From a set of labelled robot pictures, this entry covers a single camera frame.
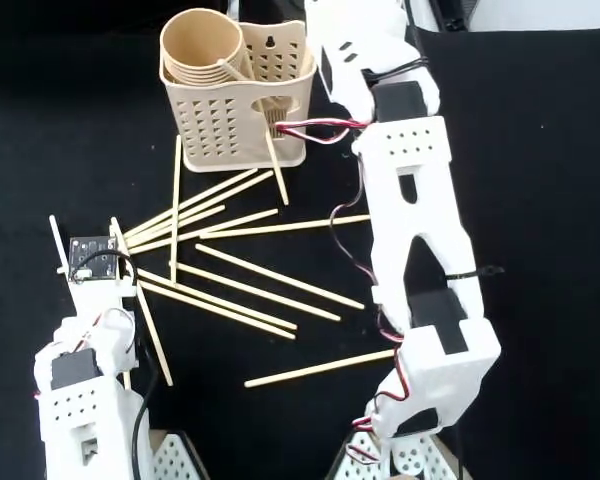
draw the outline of black cable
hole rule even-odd
[[[338,234],[336,233],[336,230],[333,226],[333,221],[335,220],[338,212],[340,212],[340,210],[343,210],[345,208],[351,208],[354,205],[357,205],[357,203],[362,198],[362,194],[364,193],[364,180],[363,180],[364,167],[362,165],[362,160],[359,157],[357,160],[358,160],[358,191],[356,192],[355,196],[351,200],[336,206],[331,211],[331,215],[329,215],[329,233],[331,233],[331,238],[333,238],[333,241],[336,243],[336,245],[340,249],[340,251],[347,256],[347,258],[351,261],[351,263],[353,263],[353,265],[357,269],[364,272],[371,279],[371,282],[375,285],[377,283],[376,276],[373,273],[373,270],[371,269],[371,267],[368,267],[364,263],[358,261],[353,256],[353,254],[342,244],[342,242],[338,238]]]
[[[399,65],[391,70],[384,73],[373,73],[369,70],[363,71],[362,75],[367,82],[379,82],[380,80],[385,80],[387,78],[395,77],[396,75],[400,75],[402,73],[410,72],[411,70],[415,70],[420,67],[428,67],[429,59],[427,57],[416,58],[415,60],[405,63],[404,65]]]
[[[131,468],[133,470],[133,480],[142,480],[142,477],[140,476],[140,465],[138,463],[138,433],[140,431],[142,417],[144,416],[147,406],[149,405],[149,399],[156,389],[156,386],[158,385],[158,379],[160,378],[160,371],[158,370],[155,360],[149,353],[146,343],[140,343],[142,344],[144,354],[147,357],[147,363],[149,364],[149,369],[151,370],[151,381],[149,382],[147,393],[145,393],[144,399],[142,400],[140,410],[138,410],[136,420],[133,423],[133,434],[131,435]]]
[[[129,263],[129,265],[131,266],[131,271],[133,272],[133,279],[131,280],[131,284],[133,286],[135,286],[138,283],[138,267],[136,267],[135,262],[126,253],[122,253],[120,250],[114,250],[112,248],[105,248],[103,250],[98,250],[97,252],[93,252],[92,254],[87,255],[73,269],[73,271],[71,272],[71,275],[69,276],[69,281],[75,282],[76,281],[76,273],[78,273],[78,270],[80,270],[87,263],[89,263],[91,260],[93,260],[94,258],[96,258],[99,255],[115,255],[118,258],[123,258],[124,260],[126,260],[127,263]]]
[[[487,265],[485,267],[476,268],[473,272],[465,273],[453,273],[445,275],[447,280],[464,280],[465,278],[472,277],[491,277],[498,273],[504,273],[504,268],[498,267],[497,265]]]

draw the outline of perforated metal plate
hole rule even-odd
[[[380,455],[368,433],[356,433],[351,443],[372,455]],[[453,469],[429,436],[393,440],[391,458],[394,468],[400,474],[411,475],[424,480],[456,480]],[[381,470],[382,466],[380,464],[361,465],[349,456],[344,455],[333,479],[386,480],[381,477]]]
[[[153,456],[155,480],[203,480],[179,435],[168,434]]]

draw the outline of white plastic part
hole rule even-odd
[[[384,73],[420,57],[405,42],[406,12],[395,0],[320,0],[305,2],[307,44],[332,102],[359,122],[371,122],[375,103],[362,70]],[[417,80],[429,115],[440,107],[438,87],[427,69],[395,77]]]
[[[136,366],[135,349],[128,348],[134,336],[135,319],[133,312],[122,307],[123,297],[136,294],[131,277],[127,275],[120,279],[118,272],[118,278],[112,280],[69,281],[66,252],[53,215],[49,217],[49,223],[77,315],[64,318],[54,332],[53,342],[36,354],[34,377],[40,392],[51,390],[52,361],[73,352],[80,342],[84,343],[83,347],[95,350],[96,362],[105,376],[115,377]],[[111,238],[109,247],[114,246]],[[96,319],[99,319],[98,323],[93,326]]]
[[[184,163],[195,172],[271,167],[258,100],[270,125],[307,118],[316,64],[305,48],[304,23],[240,26],[256,81],[183,85],[164,68],[164,59],[160,61],[160,79],[184,142]],[[272,47],[267,46],[270,38]],[[281,167],[302,163],[302,140],[273,128],[271,136]]]
[[[438,424],[425,433],[453,425],[478,394],[482,378],[500,355],[500,344],[484,318],[477,277],[449,281],[468,320],[460,322],[467,351],[446,355],[434,326],[411,328],[404,271],[411,243],[422,237],[447,275],[476,269],[471,242],[463,229],[449,171],[451,154],[442,117],[427,117],[369,126],[353,146],[364,164],[364,183],[374,243],[371,251],[377,285],[374,301],[393,327],[404,335],[399,359],[409,398],[379,396],[370,401],[374,432],[391,438],[417,413],[434,408]],[[413,175],[417,201],[403,198],[399,177]],[[404,395],[394,369],[378,392]]]
[[[168,434],[153,455],[153,480],[202,480],[179,435]]]
[[[126,315],[117,309],[105,310],[94,327],[95,317],[67,317],[53,334],[53,342],[36,354],[34,377],[40,392],[51,390],[51,362],[72,352],[80,342],[83,348],[93,348],[96,363],[103,375],[115,377],[136,366],[133,343],[135,320],[133,312]]]
[[[380,451],[368,433],[355,433],[351,444],[380,457]],[[391,455],[374,465],[362,465],[345,454],[335,469],[333,480],[388,480],[390,462],[401,475],[424,480],[456,480],[454,470],[429,436],[392,439],[389,450]]]
[[[434,326],[405,332],[399,359],[409,386],[409,398],[400,402],[379,396],[377,412],[374,401],[369,401],[366,413],[371,416],[376,435],[390,438],[402,423],[430,408],[436,410],[438,424],[422,433],[437,433],[454,425],[473,403],[483,377],[500,355],[500,344],[491,323],[484,318],[460,321],[460,331],[467,351],[453,355],[445,354]],[[377,391],[404,395],[395,369]]]
[[[142,397],[115,378],[98,377],[38,398],[49,480],[131,480],[131,435]],[[149,415],[140,422],[140,473],[152,479]]]
[[[446,274],[476,269],[471,241],[456,206],[444,119],[374,123],[352,148],[364,164],[374,239],[371,259],[378,280],[374,297],[380,300],[392,325],[404,332],[411,324],[404,270],[416,236],[427,242]],[[413,175],[416,203],[403,198],[401,175]],[[483,317],[477,277],[452,281],[449,286],[469,318]]]

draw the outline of beige plastic basket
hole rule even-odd
[[[304,23],[240,27],[255,81],[183,85],[165,68],[161,52],[160,79],[182,137],[184,163],[194,172],[271,167],[258,100],[269,125],[307,118],[316,63],[306,47]],[[243,73],[249,71],[244,62],[246,56],[238,65]],[[269,131],[281,167],[302,163],[303,140]]]

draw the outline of stack of paper cups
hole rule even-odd
[[[234,81],[217,62],[241,71],[245,58],[240,25],[206,8],[185,10],[169,20],[160,33],[160,49],[174,80],[199,87]]]

